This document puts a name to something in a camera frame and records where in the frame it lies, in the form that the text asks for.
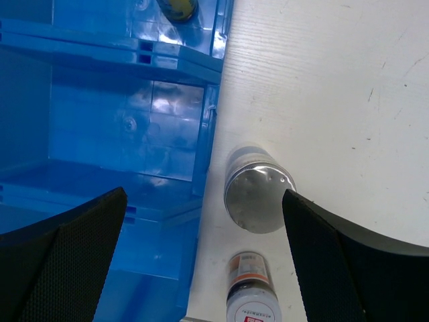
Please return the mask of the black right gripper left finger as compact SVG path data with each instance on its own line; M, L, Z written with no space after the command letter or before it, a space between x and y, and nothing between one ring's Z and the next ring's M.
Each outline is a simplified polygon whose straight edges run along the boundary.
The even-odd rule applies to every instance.
M1 234L1 320L92 321L126 207L117 187Z

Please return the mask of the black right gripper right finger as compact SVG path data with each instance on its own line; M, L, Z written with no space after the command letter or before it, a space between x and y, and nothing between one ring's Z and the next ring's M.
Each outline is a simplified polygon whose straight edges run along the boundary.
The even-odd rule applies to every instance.
M427 321L428 248L287 190L282 210L308 321Z

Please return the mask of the blue-label silver-lid shaker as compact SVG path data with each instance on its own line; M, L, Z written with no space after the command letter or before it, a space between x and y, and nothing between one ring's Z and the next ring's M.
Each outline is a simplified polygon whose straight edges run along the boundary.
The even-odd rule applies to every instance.
M288 189L296 190L292 176L261 146L245 142L229 154L223 199L239 227L256 234L282 228L282 199Z

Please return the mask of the yellow-label small brown bottle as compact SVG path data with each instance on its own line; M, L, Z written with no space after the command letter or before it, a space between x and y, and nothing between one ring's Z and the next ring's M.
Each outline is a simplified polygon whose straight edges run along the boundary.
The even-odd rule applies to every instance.
M189 20L198 7L197 0L157 0L157 3L166 18L175 22Z

